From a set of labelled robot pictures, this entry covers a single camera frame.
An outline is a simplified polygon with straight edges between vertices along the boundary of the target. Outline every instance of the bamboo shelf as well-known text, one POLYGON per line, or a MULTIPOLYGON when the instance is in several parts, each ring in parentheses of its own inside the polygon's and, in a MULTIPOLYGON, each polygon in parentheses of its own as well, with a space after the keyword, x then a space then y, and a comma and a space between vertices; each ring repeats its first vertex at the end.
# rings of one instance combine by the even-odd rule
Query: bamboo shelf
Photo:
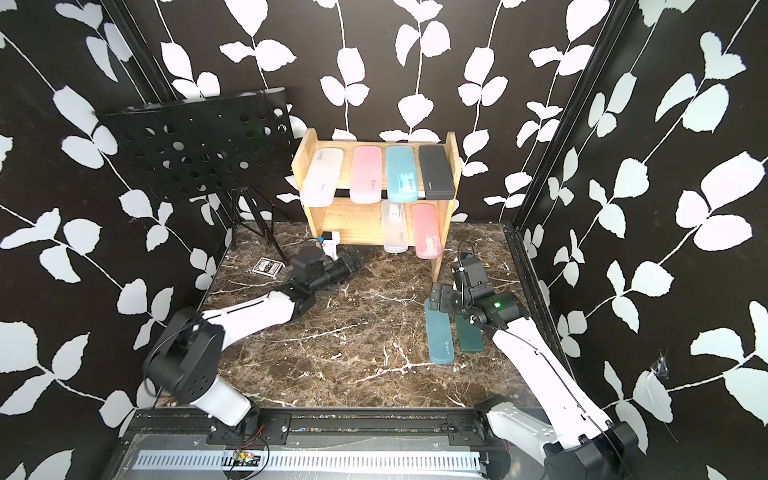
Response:
MULTIPOLYGON (((392 145, 407 145, 413 147, 413 154, 416 159, 416 171, 419 175, 419 190, 424 191, 422 180, 422 171, 419 164, 419 146, 428 145, 427 143, 396 143, 396 142, 366 142, 366 141, 319 141, 314 128, 308 128, 301 140, 299 149, 293 157, 291 167, 296 176, 296 185, 299 191, 302 190, 306 172, 310 168, 310 163, 314 158, 315 151, 318 148, 340 148, 344 150, 344 161, 341 170, 337 190, 349 189, 349 177, 352 171, 352 152, 356 147, 364 145, 373 145, 382 148, 382 189, 386 190, 386 165, 385 148, 392 145)), ((441 144, 445 147, 445 154, 451 164, 453 171, 453 184, 458 192, 458 181, 462 177, 462 161, 458 156, 458 145, 456 136, 453 132, 448 133, 446 142, 441 144)), ((406 221, 408 223, 408 243, 411 247, 415 245, 413 238, 413 222, 411 215, 411 206, 415 204, 431 204, 435 207, 437 213, 437 224, 441 232, 440 240, 445 249, 445 241, 448 238, 448 229, 451 226, 451 215, 456 202, 455 196, 452 200, 417 200, 406 206, 406 221)), ((384 237, 382 234, 382 211, 381 202, 375 204, 355 204, 349 198, 335 197, 333 203, 328 207, 304 207, 306 219, 310 223, 312 235, 318 237, 325 231, 337 231, 341 236, 342 245, 382 245, 384 237)), ((430 260, 432 263, 432 282, 437 281, 440 272, 440 258, 430 260)))

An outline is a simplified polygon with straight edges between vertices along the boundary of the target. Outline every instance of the black wall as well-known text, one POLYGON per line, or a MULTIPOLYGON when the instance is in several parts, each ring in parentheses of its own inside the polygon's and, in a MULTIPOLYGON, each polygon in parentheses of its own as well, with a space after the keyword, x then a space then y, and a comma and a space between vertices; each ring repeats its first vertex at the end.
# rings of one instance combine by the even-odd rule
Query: black wall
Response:
POLYGON ((545 186, 523 234, 577 381, 645 437, 634 477, 765 478, 768 5, 675 2, 655 23, 650 3, 548 173, 573 200, 545 186))
MULTIPOLYGON (((174 204, 167 229, 124 210, 119 176, 131 166, 109 153, 109 134, 89 110, 141 104, 132 85, 141 79, 134 60, 100 43, 109 39, 122 55, 109 17, 88 5, 87 15, 58 6, 83 22, 56 2, 0 2, 0 478, 99 474, 133 410, 152 403, 139 386, 148 333, 157 337, 169 310, 204 294, 206 274, 189 250, 218 261, 227 231, 216 214, 214 225, 203 218, 205 200, 174 204), (66 101, 67 87, 84 99, 80 108, 66 101), (167 239, 147 251, 148 234, 167 239)), ((147 193, 149 215, 159 218, 160 202, 147 193)), ((144 194, 131 196, 127 208, 141 215, 144 194)), ((218 214, 228 225, 222 207, 218 214)))

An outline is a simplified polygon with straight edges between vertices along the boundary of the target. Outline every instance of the white leaf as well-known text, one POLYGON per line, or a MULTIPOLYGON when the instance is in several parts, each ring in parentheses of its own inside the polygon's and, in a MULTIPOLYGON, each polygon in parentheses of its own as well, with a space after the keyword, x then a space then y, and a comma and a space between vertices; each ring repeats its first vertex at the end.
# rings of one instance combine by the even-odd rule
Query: white leaf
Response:
POLYGON ((538 288, 541 290, 541 295, 544 297, 544 303, 549 306, 549 287, 544 280, 538 281, 538 288))
POLYGON ((612 111, 615 114, 620 114, 624 111, 624 108, 629 103, 629 99, 632 97, 635 82, 637 82, 637 77, 631 73, 628 72, 621 75, 616 82, 616 86, 614 86, 614 91, 611 94, 611 99, 608 101, 606 110, 612 111))
POLYGON ((614 370, 614 367, 606 360, 603 366, 603 378, 606 382, 608 382, 609 385, 614 387, 614 390, 616 390, 616 395, 618 396, 619 400, 624 399, 624 387, 621 385, 621 380, 619 380, 619 376, 616 375, 616 370, 614 370))
POLYGON ((475 47, 464 67, 464 78, 478 85, 485 83, 485 77, 493 66, 494 53, 490 47, 475 47))
POLYGON ((587 319, 584 312, 574 310, 568 314, 568 330, 571 334, 580 335, 587 331, 587 319))
POLYGON ((64 236, 75 252, 85 255, 94 251, 101 227, 84 218, 70 220, 64 225, 64 236))
POLYGON ((634 271, 632 290, 648 296, 662 296, 670 291, 674 277, 661 265, 645 261, 634 271))
POLYGON ((683 190, 680 199, 677 201, 677 211, 675 211, 675 221, 683 228, 693 228, 701 225, 710 214, 707 202, 691 190, 683 190))
POLYGON ((507 193, 513 194, 521 188, 531 183, 531 175, 525 172, 517 172, 515 174, 509 174, 504 179, 504 186, 507 187, 507 193))
POLYGON ((714 210, 754 190, 764 176, 763 165, 745 151, 713 168, 701 181, 701 191, 714 210))
POLYGON ((633 332, 637 333, 640 329, 640 314, 632 300, 626 296, 617 296, 611 301, 611 308, 617 317, 622 319, 633 332))
POLYGON ((87 135, 91 134, 98 119, 94 108, 78 92, 64 87, 53 94, 53 102, 64 118, 87 135))
POLYGON ((560 247, 560 250, 554 255, 554 259, 552 260, 552 265, 557 265, 558 263, 567 262, 570 260, 570 257, 568 256, 568 247, 560 247))
POLYGON ((304 121, 301 118, 294 117, 293 115, 289 115, 288 119, 290 120, 290 128, 293 132, 293 137, 302 138, 306 133, 306 124, 304 121))
POLYGON ((538 131, 538 135, 536 135, 536 141, 550 141, 552 137, 554 137, 554 133, 558 130, 559 124, 560 121, 554 118, 548 120, 544 127, 541 127, 541 130, 538 131))
POLYGON ((506 77, 493 77, 482 88, 482 105, 483 107, 490 107, 502 96, 504 89, 507 88, 506 77))
POLYGON ((224 0, 237 23, 253 37, 266 18, 266 0, 224 0))
POLYGON ((134 350, 138 350, 142 346, 145 346, 149 343, 153 325, 154 320, 149 319, 144 323, 144 325, 141 326, 141 328, 139 328, 139 333, 136 335, 136 339, 134 340, 134 350))
POLYGON ((88 344, 90 333, 76 336, 65 342, 53 357, 51 369, 59 380, 69 380, 78 372, 83 360, 83 350, 88 344))
POLYGON ((218 97, 221 95, 221 86, 219 86, 219 78, 210 73, 204 71, 197 76, 197 90, 204 97, 218 97))
POLYGON ((47 372, 27 379, 3 402, 0 406, 0 413, 3 415, 21 415, 30 412, 35 407, 40 395, 53 381, 54 376, 47 372))
POLYGON ((130 190, 120 196, 123 211, 133 218, 152 218, 152 205, 142 190, 130 190))
POLYGON ((587 118, 587 124, 590 127, 594 127, 600 121, 600 118, 605 113, 605 95, 599 91, 592 99, 592 106, 589 107, 589 117, 587 118))
POLYGON ((538 130, 538 123, 536 123, 533 120, 529 120, 523 124, 522 127, 520 127, 520 131, 518 132, 518 141, 517 146, 518 148, 522 147, 525 141, 533 135, 534 132, 538 130))
POLYGON ((107 401, 98 410, 104 423, 114 428, 123 421, 123 419, 134 409, 131 399, 122 390, 115 390, 107 397, 107 401))
POLYGON ((622 401, 616 405, 616 416, 620 422, 626 422, 632 428, 635 435, 637 435, 637 447, 647 454, 648 430, 640 412, 631 403, 622 401))
POLYGON ((55 8, 56 12, 62 17, 83 22, 94 30, 98 30, 98 26, 104 20, 104 15, 101 13, 101 5, 95 3, 86 3, 82 9, 71 3, 57 3, 55 8))
POLYGON ((462 168, 462 175, 465 177, 471 177, 472 175, 481 174, 488 171, 488 166, 481 161, 468 162, 462 168))
POLYGON ((400 116, 411 128, 427 118, 434 107, 435 104, 422 94, 409 95, 397 102, 400 116))
POLYGON ((486 202, 488 205, 496 205, 496 204, 503 204, 505 201, 507 201, 507 199, 496 195, 495 197, 486 197, 483 199, 483 201, 486 202))
POLYGON ((214 218, 210 215, 210 205, 209 204, 202 204, 202 205, 200 205, 200 213, 203 215, 203 220, 205 220, 205 223, 207 223, 207 224, 209 224, 211 226, 213 226, 215 224, 214 223, 214 218))
POLYGON ((656 121, 659 121, 672 107, 694 95, 696 95, 696 80, 693 75, 686 73, 678 78, 664 94, 664 98, 656 108, 656 121))
POLYGON ((440 137, 438 137, 435 132, 427 128, 420 128, 418 130, 414 130, 413 133, 408 136, 408 141, 438 143, 440 142, 440 137))
POLYGON ((106 125, 101 125, 94 131, 93 139, 96 148, 107 155, 114 155, 118 152, 118 142, 114 139, 114 135, 112 135, 112 132, 109 131, 106 125))
POLYGON ((616 173, 614 198, 635 198, 648 191, 648 167, 633 158, 625 158, 616 173))
POLYGON ((739 404, 768 425, 768 372, 740 368, 723 372, 725 388, 739 404))
POLYGON ((189 55, 187 55, 184 47, 173 42, 161 42, 160 46, 165 68, 167 68, 172 75, 193 81, 192 64, 190 63, 189 55))
POLYGON ((46 458, 29 474, 27 480, 65 480, 72 461, 72 450, 64 450, 46 458))
POLYGON ((362 81, 366 77, 366 67, 360 58, 360 52, 357 48, 342 48, 336 54, 336 64, 344 79, 344 83, 351 85, 357 81, 362 81))
POLYGON ((556 47, 539 48, 528 54, 536 68, 546 65, 550 61, 560 61, 563 59, 563 52, 556 47))
POLYGON ((750 316, 755 326, 755 353, 765 360, 768 358, 768 311, 753 300, 750 302, 750 316))
POLYGON ((549 187, 550 200, 556 200, 558 198, 558 193, 560 193, 560 182, 558 182, 556 177, 549 177, 547 179, 547 186, 549 187))
POLYGON ((256 60, 262 70, 275 71, 284 65, 293 63, 296 56, 287 46, 277 40, 262 40, 256 45, 256 60))
POLYGON ((600 23, 610 7, 608 0, 573 0, 565 12, 568 40, 576 40, 600 23))
POLYGON ((624 292, 627 281, 624 278, 624 272, 621 271, 621 265, 619 265, 618 260, 611 262, 611 265, 608 267, 608 271, 605 273, 605 276, 608 277, 611 285, 613 285, 614 292, 617 295, 621 295, 624 292))
POLYGON ((408 134, 402 130, 387 130, 379 134, 384 141, 402 141, 408 140, 408 134))
POLYGON ((576 72, 584 70, 589 58, 592 56, 592 48, 592 45, 579 45, 566 51, 563 54, 563 59, 560 60, 558 73, 567 77, 568 75, 573 75, 576 72))
POLYGON ((637 377, 632 398, 658 420, 672 422, 672 398, 655 375, 648 371, 642 372, 637 377))
POLYGON ((719 328, 699 333, 690 344, 691 355, 715 355, 737 362, 744 361, 741 337, 731 329, 719 328))
POLYGON ((548 118, 554 117, 555 115, 563 111, 563 109, 558 107, 557 105, 550 105, 548 107, 545 107, 543 104, 540 104, 537 101, 529 101, 527 104, 525 104, 525 106, 528 107, 528 110, 535 113, 536 116, 539 117, 539 119, 541 120, 546 120, 548 118))
POLYGON ((643 23, 646 27, 653 26, 659 21, 661 12, 664 11, 665 0, 639 0, 637 6, 643 12, 643 23))
POLYGON ((338 128, 333 129, 333 135, 331 135, 331 139, 357 141, 357 137, 355 137, 355 135, 353 135, 352 132, 346 131, 346 130, 340 130, 338 128))
POLYGON ((566 355, 577 359, 581 356, 581 349, 578 346, 578 342, 573 339, 572 336, 566 336, 560 340, 560 344, 563 346, 563 352, 566 355))
POLYGON ((208 254, 199 248, 193 248, 190 253, 190 265, 198 270, 205 271, 205 263, 208 261, 208 254))
POLYGON ((723 55, 723 44, 711 31, 701 35, 699 45, 704 53, 704 78, 727 80, 746 70, 739 55, 734 53, 723 55))
POLYGON ((571 333, 568 331, 568 321, 566 321, 565 317, 562 315, 560 315, 560 318, 558 319, 558 333, 563 337, 566 337, 571 333))
POLYGON ((241 41, 219 45, 219 51, 235 63, 240 63, 245 57, 256 57, 256 51, 253 50, 253 47, 249 47, 241 41))
POLYGON ((299 200, 299 196, 296 194, 279 194, 279 195, 275 195, 275 197, 279 198, 282 202, 285 202, 286 204, 294 200, 299 200))
POLYGON ((417 2, 416 0, 395 0, 395 4, 403 7, 418 22, 426 22, 437 16, 442 9, 442 5, 434 0, 426 2, 417 2))
POLYGON ((61 142, 61 149, 83 167, 96 169, 104 165, 104 158, 98 147, 87 138, 70 135, 61 142))
POLYGON ((164 225, 153 225, 147 232, 147 252, 168 240, 168 229, 164 225))
POLYGON ((349 103, 359 107, 368 96, 369 88, 364 84, 354 84, 346 88, 346 98, 349 103))
POLYGON ((624 219, 624 211, 616 204, 608 204, 598 214, 600 225, 619 238, 624 238, 627 223, 624 219))
POLYGON ((708 480, 728 480, 727 478, 725 478, 725 475, 718 472, 717 470, 710 467, 709 465, 707 465, 707 479, 708 480))
POLYGON ((589 181, 589 197, 602 206, 605 206, 608 203, 608 199, 605 197, 605 189, 597 180, 589 181))
POLYGON ((39 240, 53 240, 60 223, 61 215, 58 208, 45 212, 38 217, 32 227, 20 228, 4 238, 0 242, 0 248, 8 250, 39 240))
POLYGON ((415 28, 411 25, 400 25, 397 37, 395 38, 395 53, 397 61, 403 67, 406 66, 408 52, 411 51, 411 47, 416 43, 416 40, 419 40, 419 32, 415 28))
POLYGON ((126 283, 118 298, 118 313, 137 315, 147 311, 147 284, 141 278, 126 283))
POLYGON ((103 71, 112 81, 118 81, 118 78, 114 75, 114 71, 112 70, 112 65, 109 63, 109 47, 107 46, 107 42, 101 38, 87 37, 85 39, 85 45, 88 47, 91 57, 101 71, 103 71))
POLYGON ((563 278, 568 282, 568 285, 576 286, 576 282, 578 282, 578 263, 568 262, 568 265, 563 269, 563 278))
POLYGON ((474 105, 480 100, 482 88, 478 84, 465 83, 458 87, 458 96, 462 98, 464 105, 474 105))
POLYGON ((24 322, 0 322, 0 373, 21 372, 38 364, 38 336, 24 322))
POLYGON ((473 131, 464 137, 462 146, 464 147, 464 155, 467 156, 467 160, 469 160, 472 155, 482 150, 483 147, 488 144, 488 139, 489 136, 487 128, 484 130, 473 131))
POLYGON ((571 204, 571 202, 574 199, 573 192, 571 192, 571 189, 568 187, 562 187, 560 191, 558 192, 558 196, 560 197, 560 200, 563 200, 563 204, 567 207, 571 204))
POLYGON ((207 289, 211 282, 213 282, 214 279, 211 275, 208 275, 205 272, 202 272, 200 275, 197 276, 197 278, 194 281, 194 286, 198 290, 205 290, 207 289))
POLYGON ((598 137, 610 134, 616 128, 616 117, 612 113, 604 113, 598 122, 598 137))
POLYGON ((441 22, 432 20, 422 33, 422 53, 426 57, 437 57, 451 49, 451 36, 441 22))
POLYGON ((694 235, 697 247, 708 252, 728 250, 752 238, 752 226, 738 215, 707 218, 694 235))
POLYGON ((728 108, 728 90, 723 84, 709 87, 694 98, 685 113, 683 126, 691 131, 715 131, 728 108))
POLYGON ((200 89, 197 87, 197 84, 193 81, 184 80, 183 78, 177 78, 176 80, 172 81, 170 83, 171 85, 176 88, 180 94, 184 96, 187 100, 193 100, 195 98, 200 98, 203 95, 200 93, 200 89))
POLYGON ((563 182, 570 180, 578 169, 578 154, 576 148, 571 147, 563 160, 563 182))
POLYGON ((40 253, 40 264, 56 280, 63 280, 66 283, 77 283, 80 277, 72 269, 67 255, 67 247, 57 245, 47 248, 40 253))
POLYGON ((131 52, 128 44, 125 43, 125 39, 118 30, 118 27, 114 23, 106 22, 104 23, 104 33, 107 35, 107 43, 114 56, 120 61, 131 60, 134 54, 131 52))
POLYGON ((516 208, 523 204, 525 194, 510 195, 510 197, 504 202, 505 208, 516 208))

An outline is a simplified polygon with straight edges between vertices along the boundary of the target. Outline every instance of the black cable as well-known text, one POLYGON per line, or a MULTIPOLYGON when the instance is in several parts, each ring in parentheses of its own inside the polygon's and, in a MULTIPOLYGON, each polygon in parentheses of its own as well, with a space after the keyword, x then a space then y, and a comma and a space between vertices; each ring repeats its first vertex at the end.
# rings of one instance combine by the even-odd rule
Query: black cable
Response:
POLYGON ((605 431, 603 431, 603 429, 601 429, 601 428, 600 428, 600 426, 599 426, 599 425, 598 425, 598 424, 597 424, 597 423, 596 423, 596 422, 595 422, 595 421, 592 419, 592 417, 591 417, 591 416, 589 416, 589 415, 586 415, 586 413, 587 413, 587 410, 586 410, 586 409, 584 409, 584 407, 583 407, 583 406, 580 404, 580 402, 579 402, 579 401, 576 399, 576 396, 573 394, 573 392, 571 391, 571 389, 569 389, 569 388, 568 388, 568 385, 566 385, 566 384, 565 384, 565 381, 564 381, 564 380, 563 380, 563 378, 560 376, 560 374, 558 373, 558 371, 554 369, 554 366, 553 366, 553 365, 552 365, 552 363, 549 361, 549 359, 547 358, 547 356, 546 356, 546 355, 543 355, 543 354, 540 354, 540 353, 539 353, 539 349, 538 349, 538 348, 536 348, 535 346, 531 345, 531 344, 530 344, 530 343, 529 343, 529 342, 528 342, 526 339, 523 339, 523 338, 521 338, 521 337, 519 337, 519 336, 515 335, 515 334, 514 334, 514 333, 512 333, 512 332, 509 332, 509 331, 507 331, 507 330, 504 330, 504 329, 500 329, 500 328, 498 328, 498 327, 496 327, 496 326, 493 326, 493 325, 490 325, 490 324, 487 324, 487 323, 485 324, 485 326, 489 326, 489 327, 491 327, 491 328, 492 328, 492 329, 494 329, 494 330, 498 330, 499 332, 504 332, 504 333, 506 333, 507 335, 511 335, 511 336, 515 337, 516 339, 518 339, 518 340, 521 340, 523 343, 525 343, 526 345, 530 346, 530 347, 531 347, 531 348, 532 348, 532 349, 535 351, 536 355, 541 355, 541 357, 542 357, 542 358, 543 358, 543 359, 544 359, 544 360, 547 362, 547 364, 549 365, 549 368, 552 370, 552 372, 554 372, 554 374, 555 374, 555 375, 558 377, 558 379, 560 380, 560 383, 562 383, 562 384, 563 384, 563 387, 565 387, 565 390, 566 390, 566 391, 568 391, 568 393, 571 395, 571 398, 574 400, 574 402, 576 402, 576 405, 578 406, 578 408, 579 408, 579 409, 581 409, 581 411, 584 413, 584 415, 583 415, 583 416, 584 416, 585 418, 589 419, 589 421, 590 421, 590 422, 592 422, 592 425, 594 425, 594 427, 595 427, 596 429, 598 429, 598 431, 599 431, 599 432, 600 432, 600 433, 601 433, 601 434, 602 434, 602 435, 605 437, 605 439, 606 439, 606 440, 608 440, 608 444, 611 446, 611 449, 613 449, 614 453, 616 454, 617 458, 619 459, 619 462, 620 462, 620 463, 621 463, 621 465, 622 465, 622 466, 624 466, 624 468, 627 470, 627 474, 629 475, 629 478, 631 478, 632 480, 634 480, 634 476, 632 476, 632 472, 630 472, 630 470, 629 470, 629 465, 627 465, 627 463, 626 463, 626 462, 624 461, 624 459, 621 457, 621 453, 619 453, 619 450, 618 450, 618 448, 616 447, 616 445, 614 445, 613 441, 611 441, 611 438, 610 438, 608 435, 606 435, 605 431))

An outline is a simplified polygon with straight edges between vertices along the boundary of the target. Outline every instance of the marble surface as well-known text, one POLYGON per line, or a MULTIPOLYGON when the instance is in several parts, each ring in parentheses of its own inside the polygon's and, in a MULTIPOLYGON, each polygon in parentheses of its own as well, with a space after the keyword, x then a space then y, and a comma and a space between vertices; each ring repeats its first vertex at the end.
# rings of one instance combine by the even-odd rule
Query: marble surface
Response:
MULTIPOLYGON (((276 223, 275 231, 288 257, 310 236, 306 223, 276 223)), ((237 237, 204 310, 251 300, 285 280, 287 269, 277 280, 252 273, 260 257, 279 257, 248 230, 239 229, 237 237)), ((474 243, 497 291, 511 290, 525 301, 498 224, 452 223, 441 282, 451 283, 447 264, 463 240, 474 243)), ((452 323, 454 363, 429 362, 423 303, 431 285, 429 261, 412 248, 393 255, 377 247, 352 282, 318 292, 304 316, 227 348, 220 374, 263 406, 473 406, 500 393, 518 406, 538 407, 515 367, 485 336, 482 353, 461 353, 452 323)))

